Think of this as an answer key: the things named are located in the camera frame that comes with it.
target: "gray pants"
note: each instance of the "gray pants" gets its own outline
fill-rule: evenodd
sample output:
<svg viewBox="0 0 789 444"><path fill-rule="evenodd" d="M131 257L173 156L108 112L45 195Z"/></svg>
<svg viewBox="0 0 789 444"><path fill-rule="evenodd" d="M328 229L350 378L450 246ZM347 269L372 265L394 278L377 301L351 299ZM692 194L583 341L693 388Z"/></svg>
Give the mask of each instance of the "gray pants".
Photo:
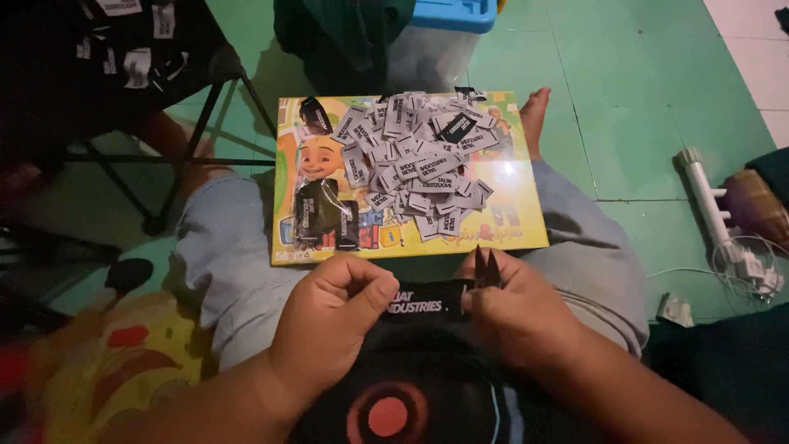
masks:
<svg viewBox="0 0 789 444"><path fill-rule="evenodd" d="M545 162L532 166L551 246L522 259L584 324L640 356L649 332L645 278L624 230ZM220 370L271 345L290 291L309 272L270 265L264 234L270 204L252 180L215 179L187 201L178 225L175 255L201 305L200 324L215 328Z"/></svg>

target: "pile of labels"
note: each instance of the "pile of labels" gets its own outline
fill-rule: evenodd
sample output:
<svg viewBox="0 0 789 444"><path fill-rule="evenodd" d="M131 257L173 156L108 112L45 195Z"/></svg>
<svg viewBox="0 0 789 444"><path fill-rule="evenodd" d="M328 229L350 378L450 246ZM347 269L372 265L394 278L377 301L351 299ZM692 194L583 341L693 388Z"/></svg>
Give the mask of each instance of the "pile of labels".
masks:
<svg viewBox="0 0 789 444"><path fill-rule="evenodd" d="M345 146L351 188L367 186L375 210L394 207L403 224L414 219L423 241L458 235L460 223L483 209L493 190L463 176L469 154L499 144L497 119L479 109L484 92L457 88L457 98L430 100L424 92L382 97L352 106L331 138Z"/></svg>

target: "plastic storage box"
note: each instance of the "plastic storage box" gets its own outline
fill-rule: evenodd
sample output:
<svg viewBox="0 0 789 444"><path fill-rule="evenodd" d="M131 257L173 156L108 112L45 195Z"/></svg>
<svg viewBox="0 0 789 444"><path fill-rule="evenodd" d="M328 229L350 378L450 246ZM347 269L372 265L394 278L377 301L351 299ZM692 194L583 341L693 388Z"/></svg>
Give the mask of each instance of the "plastic storage box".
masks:
<svg viewBox="0 0 789 444"><path fill-rule="evenodd" d="M389 90L450 91L495 17L496 0L417 0L411 22L389 48Z"/></svg>

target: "blue lid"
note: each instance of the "blue lid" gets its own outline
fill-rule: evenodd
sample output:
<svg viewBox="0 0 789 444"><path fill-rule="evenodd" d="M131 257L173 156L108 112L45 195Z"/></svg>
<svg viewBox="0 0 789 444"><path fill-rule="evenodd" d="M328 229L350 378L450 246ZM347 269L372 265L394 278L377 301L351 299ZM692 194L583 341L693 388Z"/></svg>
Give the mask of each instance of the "blue lid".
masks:
<svg viewBox="0 0 789 444"><path fill-rule="evenodd" d="M417 0L411 26L485 34L493 29L496 0Z"/></svg>

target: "scissors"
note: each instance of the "scissors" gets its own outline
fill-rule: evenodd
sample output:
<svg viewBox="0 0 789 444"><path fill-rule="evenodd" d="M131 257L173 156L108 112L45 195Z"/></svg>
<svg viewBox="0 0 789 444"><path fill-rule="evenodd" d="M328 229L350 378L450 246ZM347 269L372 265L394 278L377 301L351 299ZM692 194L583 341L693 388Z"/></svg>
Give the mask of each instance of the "scissors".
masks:
<svg viewBox="0 0 789 444"><path fill-rule="evenodd" d="M501 288L502 286L499 264L495 261L493 250L488 252L488 263L486 264L482 249L477 245L477 252L474 253L474 288Z"/></svg>

